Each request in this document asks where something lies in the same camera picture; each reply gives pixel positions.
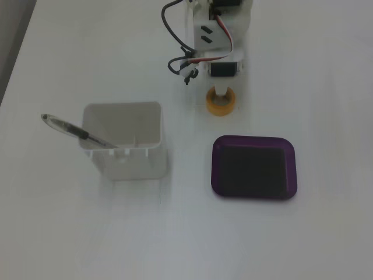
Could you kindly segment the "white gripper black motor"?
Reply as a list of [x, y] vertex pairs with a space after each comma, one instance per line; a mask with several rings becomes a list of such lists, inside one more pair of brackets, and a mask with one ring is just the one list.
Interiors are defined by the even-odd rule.
[[226, 84], [215, 84], [215, 94], [224, 97], [228, 85], [244, 72], [244, 51], [235, 50], [225, 58], [204, 62], [203, 70], [210, 83], [223, 81]]

